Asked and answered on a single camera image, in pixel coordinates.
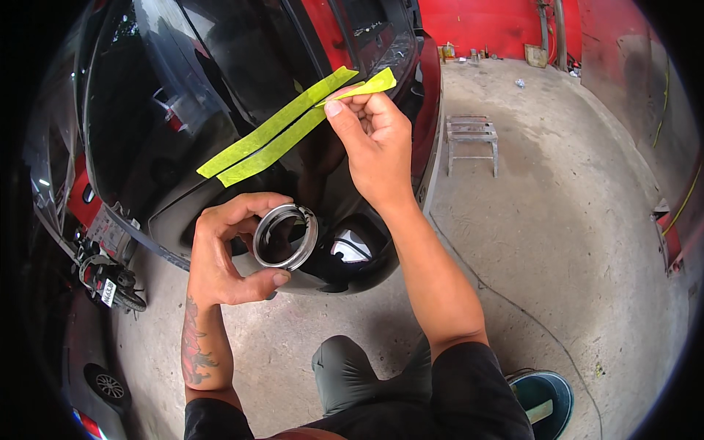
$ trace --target metal frame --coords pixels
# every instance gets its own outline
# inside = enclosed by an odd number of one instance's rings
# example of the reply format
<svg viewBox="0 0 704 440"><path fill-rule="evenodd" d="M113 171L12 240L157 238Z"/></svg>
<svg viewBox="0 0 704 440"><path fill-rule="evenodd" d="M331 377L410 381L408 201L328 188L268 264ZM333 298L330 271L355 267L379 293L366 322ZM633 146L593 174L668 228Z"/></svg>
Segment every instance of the metal frame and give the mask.
<svg viewBox="0 0 704 440"><path fill-rule="evenodd" d="M446 119L448 142L447 175L452 177L452 162L455 159L491 159L494 162L494 177L498 177L498 136L494 124L485 115L449 115ZM455 156L455 143L481 141L491 144L491 156Z"/></svg>

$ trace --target masking tape strip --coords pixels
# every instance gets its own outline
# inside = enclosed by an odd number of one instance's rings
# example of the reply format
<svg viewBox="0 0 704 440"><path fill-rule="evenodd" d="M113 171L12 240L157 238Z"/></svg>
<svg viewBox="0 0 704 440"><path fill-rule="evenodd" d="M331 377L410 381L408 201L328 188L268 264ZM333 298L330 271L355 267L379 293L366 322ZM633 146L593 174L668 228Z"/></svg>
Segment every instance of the masking tape strip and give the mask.
<svg viewBox="0 0 704 440"><path fill-rule="evenodd" d="M198 174L210 179L212 176L232 166L233 163L241 161L254 151L266 145L271 139L274 139L277 134L291 124L291 122L295 121L297 117L340 88L357 74L358 72L356 70L349 70L345 66L335 70L331 75L316 82L308 90L305 90L304 93L298 95L293 101L277 111L276 114L267 119L256 130L252 131L252 133L222 150L196 171Z"/></svg>
<svg viewBox="0 0 704 440"><path fill-rule="evenodd" d="M391 72L391 69L386 68L372 77L366 84L338 96L336 99L357 94L383 92L395 86L396 79L394 78L394 74ZM325 111L321 108L321 105L324 104L325 102L323 101L310 109L294 122L288 130L276 136L274 140L269 142L269 144L258 153L252 154L242 162L218 174L218 179L220 179L225 188L227 188L230 185L236 184L237 182L245 180L247 177L254 176L256 173L269 168L325 119Z"/></svg>
<svg viewBox="0 0 704 440"><path fill-rule="evenodd" d="M374 75L366 84L357 87L354 90L350 90L340 96L336 96L333 99L347 98L348 96L364 95L369 93L383 92L384 90L393 89L396 86L396 78L394 78L394 73L390 68L385 68L381 72ZM326 101L318 103L315 107L321 107L325 105Z"/></svg>
<svg viewBox="0 0 704 440"><path fill-rule="evenodd" d="M245 180L247 177L266 170L324 119L325 111L322 108L311 109L301 116L288 130L271 141L262 151L218 174L218 179L227 188L232 184Z"/></svg>

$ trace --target metal ring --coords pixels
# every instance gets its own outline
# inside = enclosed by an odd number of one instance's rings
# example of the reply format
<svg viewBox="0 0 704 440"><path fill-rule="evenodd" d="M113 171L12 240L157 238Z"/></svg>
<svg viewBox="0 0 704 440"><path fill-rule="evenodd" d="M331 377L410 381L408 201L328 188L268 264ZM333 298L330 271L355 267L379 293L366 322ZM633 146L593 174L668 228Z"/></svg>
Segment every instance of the metal ring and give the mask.
<svg viewBox="0 0 704 440"><path fill-rule="evenodd" d="M306 222L306 233L303 235L303 241L293 255L289 256L278 263L270 263L265 261L261 256L261 245L268 237L270 231L283 220L297 217ZM265 268L279 268L285 270L298 269L315 250L315 243L318 241L318 220L315 214L305 206L296 205L295 203L286 203L277 206L265 215L257 225L254 231L252 247L254 250L254 258Z"/></svg>

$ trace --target motorcycle license plate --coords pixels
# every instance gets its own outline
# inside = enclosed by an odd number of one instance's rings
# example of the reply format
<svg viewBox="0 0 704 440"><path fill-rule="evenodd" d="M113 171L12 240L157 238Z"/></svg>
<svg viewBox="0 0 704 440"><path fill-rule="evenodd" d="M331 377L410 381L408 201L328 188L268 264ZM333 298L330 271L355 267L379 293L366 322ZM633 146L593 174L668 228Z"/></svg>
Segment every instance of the motorcycle license plate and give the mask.
<svg viewBox="0 0 704 440"><path fill-rule="evenodd" d="M109 279L105 280L105 288L103 289L103 296L100 298L108 307L113 307L113 299L115 299L115 290L118 286Z"/></svg>

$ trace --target right hand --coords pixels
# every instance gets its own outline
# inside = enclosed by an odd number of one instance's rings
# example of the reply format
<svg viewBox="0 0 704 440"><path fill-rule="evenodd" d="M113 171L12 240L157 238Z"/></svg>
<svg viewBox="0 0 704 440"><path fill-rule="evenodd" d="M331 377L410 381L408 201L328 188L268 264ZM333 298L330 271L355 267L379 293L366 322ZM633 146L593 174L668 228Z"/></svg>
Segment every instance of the right hand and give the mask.
<svg viewBox="0 0 704 440"><path fill-rule="evenodd" d="M411 124L391 99L385 93L349 96L328 101L325 114L347 150L352 181L362 197L379 214L415 204L410 185Z"/></svg>

